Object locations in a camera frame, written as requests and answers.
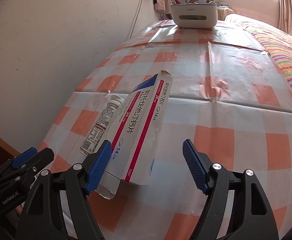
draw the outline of colorful striped bedspread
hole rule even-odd
[[[292,88],[292,36],[266,23],[237,14],[225,21],[241,25],[269,52]]]

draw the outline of blue gripper pad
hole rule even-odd
[[[111,154],[111,143],[110,141],[107,141],[87,174],[87,185],[85,187],[85,190],[88,195],[92,191],[97,189],[97,186],[102,179],[107,163],[111,157]]]
[[[26,162],[28,162],[32,157],[34,157],[37,154],[36,148],[32,147],[29,148],[27,151],[23,152],[21,155],[15,157],[12,163],[13,169],[19,168]]]
[[[209,189],[207,184],[207,174],[199,162],[194,149],[186,140],[183,142],[183,155],[188,168],[190,169],[190,173],[193,176],[196,187],[205,194]]]

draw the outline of silver screw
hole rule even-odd
[[[82,168],[82,165],[80,164],[80,163],[77,163],[77,164],[75,164],[74,166],[73,166],[73,169],[75,170],[75,171],[78,171],[78,170],[80,170]]]
[[[219,163],[214,163],[214,164],[213,164],[213,168],[214,168],[215,170],[220,170],[220,169],[222,168],[222,166],[221,166]]]
[[[48,170],[43,170],[41,173],[40,173],[42,176],[46,176],[48,174]]]
[[[246,170],[246,174],[248,176],[253,176],[254,175],[254,172],[252,170]]]

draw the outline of bottle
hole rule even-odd
[[[93,125],[90,133],[87,135],[85,141],[80,147],[79,151],[82,154],[89,155],[94,153],[100,139],[102,138],[102,135],[109,125],[111,117],[124,101],[125,100],[118,95],[111,96],[106,108],[102,111],[99,118]]]

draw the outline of red stripe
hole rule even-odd
[[[112,149],[112,151],[115,149],[115,146],[116,146],[116,144],[118,142],[119,136],[122,133],[122,130],[123,130],[124,126],[125,126],[125,123],[126,123],[128,117],[129,117],[130,111],[133,109],[133,107],[134,107],[134,105],[135,105],[135,103],[137,101],[137,98],[139,97],[139,94],[140,93],[141,93],[140,91],[138,91],[136,93],[133,101],[131,102],[131,104],[130,104],[130,106],[129,106],[129,108],[128,108],[128,110],[127,110],[127,112],[126,112],[126,114],[125,114],[125,116],[124,116],[124,118],[122,120],[122,123],[120,124],[120,126],[119,126],[119,128],[117,130],[117,133],[116,133],[116,135],[115,135],[115,137],[113,139],[113,142],[111,143],[111,149]]]
[[[156,107],[156,104],[157,104],[157,101],[158,101],[160,92],[162,90],[163,84],[164,84],[164,80],[161,80],[160,83],[159,83],[159,86],[158,86],[158,89],[157,89],[157,92],[156,92],[156,96],[154,98],[154,101],[151,104],[151,107],[150,107],[150,110],[149,110],[149,113],[148,113],[148,116],[147,116],[147,119],[146,119],[146,122],[145,122],[145,125],[144,125],[144,128],[143,128],[143,131],[142,131],[141,137],[139,138],[139,141],[138,141],[136,150],[134,152],[132,161],[131,161],[131,163],[129,165],[129,169],[128,169],[128,172],[126,174],[125,181],[129,181],[130,180],[130,177],[131,177],[131,174],[133,173],[134,167],[135,167],[136,162],[137,162],[137,158],[138,158],[139,153],[141,151],[141,148],[142,148],[144,139],[146,137],[146,133],[147,133],[148,127],[150,125],[150,121],[153,118],[153,113],[155,111],[155,107]]]

